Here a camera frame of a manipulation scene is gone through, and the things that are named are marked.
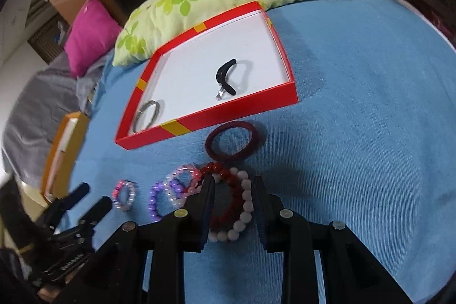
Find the red white jewelry box tray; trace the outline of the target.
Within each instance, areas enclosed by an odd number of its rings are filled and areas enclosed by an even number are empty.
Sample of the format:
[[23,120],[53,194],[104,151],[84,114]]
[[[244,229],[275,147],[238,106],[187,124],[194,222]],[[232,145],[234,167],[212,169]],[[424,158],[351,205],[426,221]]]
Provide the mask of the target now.
[[[151,99],[160,103],[158,118],[132,133],[136,112]],[[287,53],[266,12],[252,1],[205,20],[153,54],[115,142],[132,150],[296,103]]]

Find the orange open box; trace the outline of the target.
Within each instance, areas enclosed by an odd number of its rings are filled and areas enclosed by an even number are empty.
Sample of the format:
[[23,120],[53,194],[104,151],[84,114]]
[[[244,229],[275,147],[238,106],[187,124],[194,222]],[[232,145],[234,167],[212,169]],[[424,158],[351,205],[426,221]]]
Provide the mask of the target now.
[[84,142],[89,117],[82,112],[66,114],[48,153],[42,173],[40,194],[47,202],[68,194],[70,176]]

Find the grey blanket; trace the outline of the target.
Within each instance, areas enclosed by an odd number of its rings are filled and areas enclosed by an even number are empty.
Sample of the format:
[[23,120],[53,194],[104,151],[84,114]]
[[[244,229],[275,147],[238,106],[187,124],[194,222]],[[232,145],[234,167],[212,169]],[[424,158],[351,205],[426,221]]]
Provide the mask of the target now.
[[52,142],[63,118],[73,112],[91,114],[93,95],[109,51],[85,75],[74,78],[62,52],[28,81],[6,121],[1,155],[5,169],[33,188],[39,188]]

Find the blue bed cover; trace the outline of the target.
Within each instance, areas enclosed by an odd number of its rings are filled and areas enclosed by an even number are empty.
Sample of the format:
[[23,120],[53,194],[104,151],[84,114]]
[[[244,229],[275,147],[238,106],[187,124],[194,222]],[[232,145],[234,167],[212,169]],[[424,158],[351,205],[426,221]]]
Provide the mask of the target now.
[[[414,303],[455,272],[455,52],[397,0],[316,0],[267,12],[288,54],[299,103],[246,118],[260,149],[240,169],[264,179],[307,220],[344,221]],[[90,194],[73,226],[120,179],[139,186],[130,213],[98,224],[95,248],[125,221],[150,222],[152,184],[182,164],[208,160],[212,128],[124,150],[120,118],[146,63],[106,64],[71,188]],[[186,303],[280,303],[280,254],[255,224],[234,243],[185,255]]]

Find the silver metal bangle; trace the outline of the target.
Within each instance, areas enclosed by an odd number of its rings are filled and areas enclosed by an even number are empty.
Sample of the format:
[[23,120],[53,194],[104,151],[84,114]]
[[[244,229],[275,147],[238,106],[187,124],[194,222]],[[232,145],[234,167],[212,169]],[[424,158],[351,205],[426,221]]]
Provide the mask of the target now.
[[132,133],[139,133],[153,126],[160,113],[160,103],[151,99],[141,105],[132,123]]

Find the magenta pillow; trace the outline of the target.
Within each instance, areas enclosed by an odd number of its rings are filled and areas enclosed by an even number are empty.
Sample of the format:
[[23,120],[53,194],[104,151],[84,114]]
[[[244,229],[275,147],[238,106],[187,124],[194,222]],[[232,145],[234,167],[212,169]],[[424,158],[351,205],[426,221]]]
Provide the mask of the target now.
[[99,0],[88,1],[78,12],[64,50],[73,77],[87,70],[114,46],[121,27]]

